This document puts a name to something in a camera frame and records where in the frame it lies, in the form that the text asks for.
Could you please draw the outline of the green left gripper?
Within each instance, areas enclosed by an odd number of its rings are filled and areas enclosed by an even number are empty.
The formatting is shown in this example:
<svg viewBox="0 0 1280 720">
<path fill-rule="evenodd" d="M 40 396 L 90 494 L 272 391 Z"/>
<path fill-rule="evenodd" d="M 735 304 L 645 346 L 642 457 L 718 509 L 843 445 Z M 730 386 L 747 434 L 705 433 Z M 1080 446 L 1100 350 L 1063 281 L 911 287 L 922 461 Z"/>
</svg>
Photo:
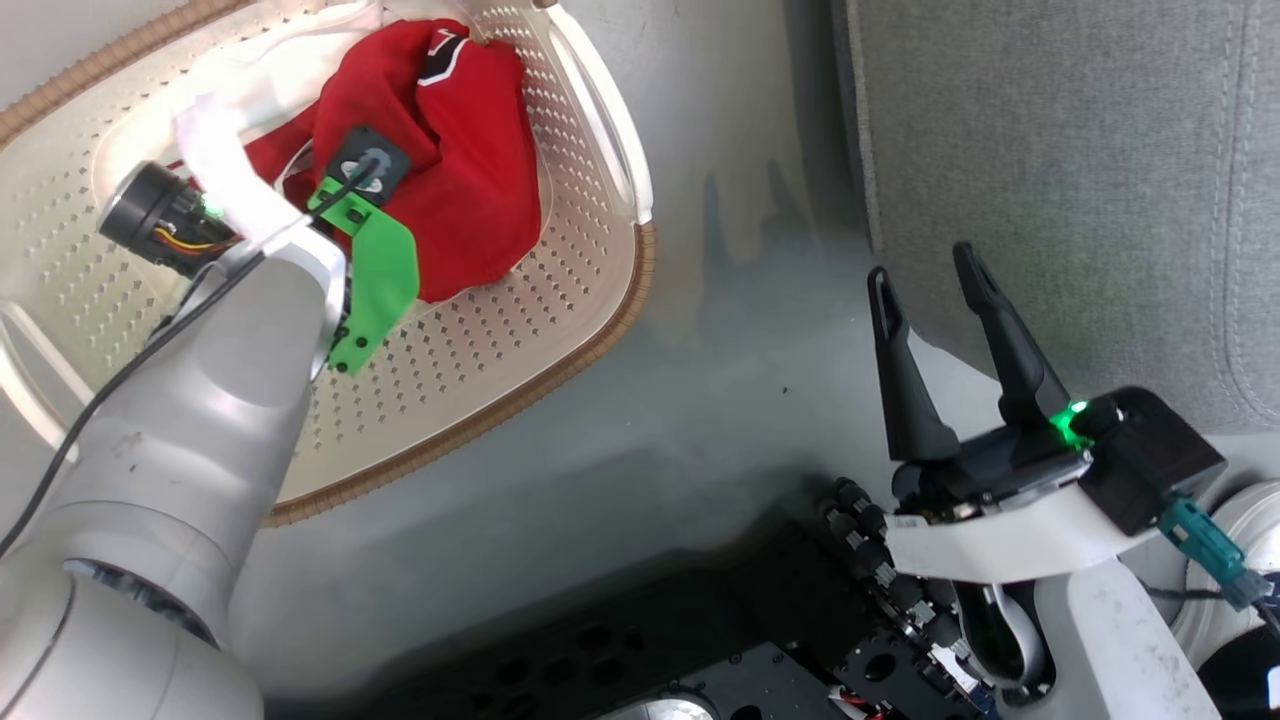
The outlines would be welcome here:
<svg viewBox="0 0 1280 720">
<path fill-rule="evenodd" d="M 328 364 L 355 375 L 419 299 L 416 241 L 404 224 L 333 177 L 320 183 L 308 210 L 349 238 L 346 314 Z"/>
</svg>

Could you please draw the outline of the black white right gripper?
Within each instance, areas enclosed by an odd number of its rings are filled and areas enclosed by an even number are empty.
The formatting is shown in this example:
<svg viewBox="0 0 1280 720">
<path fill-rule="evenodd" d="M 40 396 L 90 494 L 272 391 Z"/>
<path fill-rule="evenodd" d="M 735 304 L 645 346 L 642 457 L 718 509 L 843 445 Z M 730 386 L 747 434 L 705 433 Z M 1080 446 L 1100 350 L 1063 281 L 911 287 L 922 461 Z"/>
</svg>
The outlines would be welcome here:
<svg viewBox="0 0 1280 720">
<path fill-rule="evenodd" d="M 1087 450 L 1047 427 L 1071 404 L 1034 336 L 968 242 L 952 247 L 963 297 L 983 327 L 1011 425 L 960 443 L 909 347 L 910 323 L 883 266 L 867 277 L 876 366 L 899 506 L 884 543 L 896 569 L 978 585 L 1093 568 L 1156 536 L 1119 529 L 1084 492 Z"/>
</svg>

